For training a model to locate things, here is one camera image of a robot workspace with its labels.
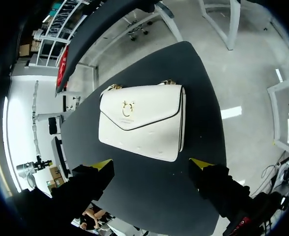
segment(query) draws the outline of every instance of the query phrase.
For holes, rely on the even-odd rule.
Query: gray floor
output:
[[[279,82],[276,68],[284,79],[289,77],[289,43],[271,25],[270,15],[256,4],[242,4],[236,45],[233,51],[228,51],[201,16],[197,0],[165,0],[164,3],[173,11],[184,40],[189,41],[201,57],[221,110],[241,107],[241,115],[223,120],[227,166],[233,178],[250,186],[254,193],[263,181],[264,168],[274,164],[283,152],[273,145],[273,116],[266,89]],[[144,15],[137,11],[137,17]],[[222,28],[228,29],[229,11],[211,15]],[[110,38],[125,27],[126,23],[120,21],[106,35]],[[100,83],[146,55],[176,42],[162,20],[146,29],[148,35],[139,33],[135,42],[125,36],[99,58]],[[104,43],[99,41],[93,45],[82,61],[90,62]],[[68,87],[88,96],[93,91],[91,71],[77,68]],[[220,218],[213,235],[222,235],[228,223],[227,219]]]

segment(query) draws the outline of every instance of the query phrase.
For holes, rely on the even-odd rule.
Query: cable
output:
[[[273,167],[273,168],[274,168],[274,171],[275,171],[275,173],[276,173],[276,171],[277,171],[276,166],[275,166],[275,165],[269,165],[269,166],[267,166],[267,167],[262,171],[261,178],[264,178],[264,176],[266,175],[267,169],[268,169],[269,167]],[[266,177],[266,179],[261,183],[261,185],[258,187],[258,189],[257,189],[254,193],[251,194],[250,197],[254,196],[254,194],[257,193],[257,192],[260,190],[260,188],[263,186],[263,184],[268,180],[268,177],[271,175],[271,173],[272,173],[272,171],[270,171],[270,173],[268,174],[268,176]]]

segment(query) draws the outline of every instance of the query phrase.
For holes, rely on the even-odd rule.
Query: white handbag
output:
[[[159,160],[177,159],[184,145],[183,86],[121,88],[101,96],[99,140],[102,143]]]

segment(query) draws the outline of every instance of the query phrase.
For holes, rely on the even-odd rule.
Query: desk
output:
[[[185,87],[186,126],[183,151],[165,162],[99,142],[99,96],[111,84],[156,85],[172,79]],[[69,169],[109,158],[115,177],[98,202],[123,221],[155,233],[209,236],[218,220],[188,178],[188,158],[226,165],[220,108],[203,63],[192,45],[180,42],[121,71],[95,90],[61,127]]]

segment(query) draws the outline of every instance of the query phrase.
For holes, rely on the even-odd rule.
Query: cardboard box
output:
[[[19,56],[21,56],[21,57],[28,56],[29,53],[30,53],[30,45],[29,44],[21,45],[19,47]]]
[[[62,184],[64,184],[64,180],[62,178],[57,178],[57,179],[55,179],[55,183],[56,183],[57,187],[59,187]]]
[[[57,179],[57,178],[61,177],[60,171],[59,171],[59,169],[57,167],[50,168],[50,172],[52,174],[53,179]]]

